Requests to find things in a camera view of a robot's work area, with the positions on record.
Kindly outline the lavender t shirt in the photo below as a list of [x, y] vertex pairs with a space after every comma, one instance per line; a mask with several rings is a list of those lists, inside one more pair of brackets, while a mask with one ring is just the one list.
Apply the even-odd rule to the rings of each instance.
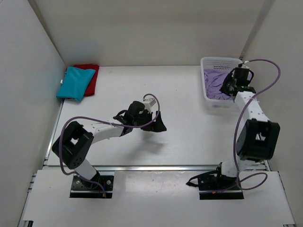
[[209, 99], [232, 100], [232, 97], [220, 91], [220, 88], [222, 87], [228, 73], [228, 71], [217, 69], [204, 70], [205, 92]]

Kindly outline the red t shirt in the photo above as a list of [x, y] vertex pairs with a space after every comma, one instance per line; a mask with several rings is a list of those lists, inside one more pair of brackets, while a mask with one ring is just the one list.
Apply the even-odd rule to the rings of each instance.
[[95, 94], [95, 87], [98, 77], [99, 65], [97, 64], [75, 64], [74, 67], [82, 69], [82, 70], [95, 70], [95, 73], [84, 93], [84, 96], [93, 96]]

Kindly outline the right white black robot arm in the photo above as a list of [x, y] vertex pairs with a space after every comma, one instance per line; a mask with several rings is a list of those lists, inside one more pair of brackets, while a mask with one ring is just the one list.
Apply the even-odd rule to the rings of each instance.
[[244, 64], [239, 64], [224, 79], [221, 92], [233, 98], [241, 111], [236, 124], [244, 121], [242, 130], [236, 129], [233, 141], [233, 159], [218, 166], [213, 176], [213, 185], [218, 189], [229, 183], [237, 183], [240, 172], [248, 166], [270, 160], [275, 152], [280, 125], [264, 114], [250, 86], [254, 73]]

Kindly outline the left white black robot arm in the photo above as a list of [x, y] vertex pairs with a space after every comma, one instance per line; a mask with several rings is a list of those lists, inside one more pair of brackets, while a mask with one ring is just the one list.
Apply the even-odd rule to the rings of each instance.
[[134, 128], [150, 132], [166, 131], [160, 110], [157, 110], [153, 117], [152, 107], [156, 103], [155, 98], [144, 99], [142, 102], [133, 101], [127, 110], [122, 110], [113, 117], [114, 123], [98, 122], [84, 126], [72, 121], [64, 129], [63, 137], [55, 141], [52, 151], [63, 164], [77, 173], [80, 182], [88, 190], [101, 190], [105, 184], [99, 172], [86, 159], [91, 145], [102, 140], [122, 137]]

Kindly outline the teal t shirt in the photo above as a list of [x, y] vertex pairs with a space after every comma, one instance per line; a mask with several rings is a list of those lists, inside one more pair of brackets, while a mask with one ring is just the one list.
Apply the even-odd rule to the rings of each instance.
[[67, 67], [63, 83], [57, 92], [56, 97], [74, 99], [75, 101], [80, 102], [83, 99], [95, 72], [94, 69], [84, 70], [72, 66]]

